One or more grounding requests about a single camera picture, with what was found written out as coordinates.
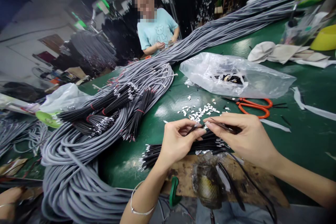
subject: green clip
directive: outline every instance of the green clip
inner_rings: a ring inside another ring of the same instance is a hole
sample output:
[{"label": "green clip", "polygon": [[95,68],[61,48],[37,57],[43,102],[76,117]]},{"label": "green clip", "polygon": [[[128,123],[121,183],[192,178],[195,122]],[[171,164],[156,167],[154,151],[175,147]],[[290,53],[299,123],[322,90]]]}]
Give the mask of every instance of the green clip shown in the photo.
[{"label": "green clip", "polygon": [[171,179],[171,189],[170,189],[170,195],[169,195],[169,205],[171,207],[176,206],[182,199],[182,196],[176,196],[176,189],[177,185],[179,184],[178,177],[173,177]]}]

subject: bundle of gray cables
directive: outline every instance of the bundle of gray cables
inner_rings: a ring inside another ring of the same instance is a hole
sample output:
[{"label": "bundle of gray cables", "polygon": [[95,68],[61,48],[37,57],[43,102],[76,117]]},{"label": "bundle of gray cables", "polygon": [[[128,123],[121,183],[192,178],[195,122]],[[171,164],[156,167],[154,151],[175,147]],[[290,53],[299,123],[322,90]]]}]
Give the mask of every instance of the bundle of gray cables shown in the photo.
[{"label": "bundle of gray cables", "polygon": [[[145,61],[127,66],[116,82],[104,87],[93,100],[129,82],[139,95],[151,87],[155,92],[147,112],[168,90],[174,77],[170,63],[184,60],[201,50],[255,32],[289,16],[293,0],[258,0],[221,19],[194,30],[179,44]],[[138,108],[140,96],[122,108],[115,124],[97,137],[89,138],[70,123],[55,130],[42,149],[46,166],[43,180],[43,214],[52,221],[72,219],[76,223],[119,223],[131,193],[105,184],[98,177],[96,157],[120,139],[123,129]]]},{"label": "bundle of gray cables", "polygon": [[117,53],[99,34],[79,30],[71,36],[76,50],[91,64],[92,67],[104,70],[114,69],[117,65]]},{"label": "bundle of gray cables", "polygon": [[[26,153],[32,151],[36,156],[38,150],[41,148],[43,142],[49,137],[50,131],[48,131],[48,126],[41,121],[37,121],[29,128],[24,130],[20,137],[17,137],[12,141],[13,149],[17,153]],[[15,144],[20,142],[28,141],[28,149],[18,150]]]},{"label": "bundle of gray cables", "polygon": [[0,158],[12,147],[12,141],[29,125],[29,122],[23,123],[10,119],[0,120]]}]

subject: white plastic bag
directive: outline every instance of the white plastic bag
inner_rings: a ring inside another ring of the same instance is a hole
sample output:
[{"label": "white plastic bag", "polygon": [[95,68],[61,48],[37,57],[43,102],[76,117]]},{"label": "white plastic bag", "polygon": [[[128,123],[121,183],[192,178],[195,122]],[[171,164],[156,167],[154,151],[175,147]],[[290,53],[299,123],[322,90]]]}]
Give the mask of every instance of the white plastic bag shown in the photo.
[{"label": "white plastic bag", "polygon": [[69,107],[78,109],[92,96],[80,91],[73,83],[60,86],[52,94],[46,96],[46,101],[40,106],[40,110],[46,113],[69,111]]},{"label": "white plastic bag", "polygon": [[[209,52],[182,62],[180,71],[211,93],[244,98],[278,98],[296,80],[241,57]],[[242,84],[222,80],[227,75],[238,76]]]}]

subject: yellow container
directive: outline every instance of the yellow container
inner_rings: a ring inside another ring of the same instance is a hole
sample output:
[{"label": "yellow container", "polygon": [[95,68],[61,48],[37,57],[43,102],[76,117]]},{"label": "yellow container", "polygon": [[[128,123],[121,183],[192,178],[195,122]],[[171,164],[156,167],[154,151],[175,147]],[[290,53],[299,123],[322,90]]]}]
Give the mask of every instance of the yellow container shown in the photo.
[{"label": "yellow container", "polygon": [[312,42],[310,48],[316,51],[336,49],[336,24],[323,28]]}]

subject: silver bracelet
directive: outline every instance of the silver bracelet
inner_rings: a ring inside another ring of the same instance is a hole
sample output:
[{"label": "silver bracelet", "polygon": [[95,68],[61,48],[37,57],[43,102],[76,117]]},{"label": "silver bracelet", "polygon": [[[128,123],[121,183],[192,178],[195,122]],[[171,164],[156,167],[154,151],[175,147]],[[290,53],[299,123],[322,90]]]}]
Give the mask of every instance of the silver bracelet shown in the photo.
[{"label": "silver bracelet", "polygon": [[134,193],[134,191],[139,187],[139,185],[140,185],[142,182],[144,182],[144,180],[141,181],[141,182],[134,188],[134,190],[133,190],[133,192],[132,192],[132,196],[131,196],[131,212],[134,213],[134,214],[139,214],[139,215],[149,215],[149,214],[154,210],[154,208],[156,207],[156,205],[155,205],[151,210],[149,210],[147,213],[139,213],[139,212],[136,212],[136,211],[134,211],[134,208],[132,207],[133,193]]}]

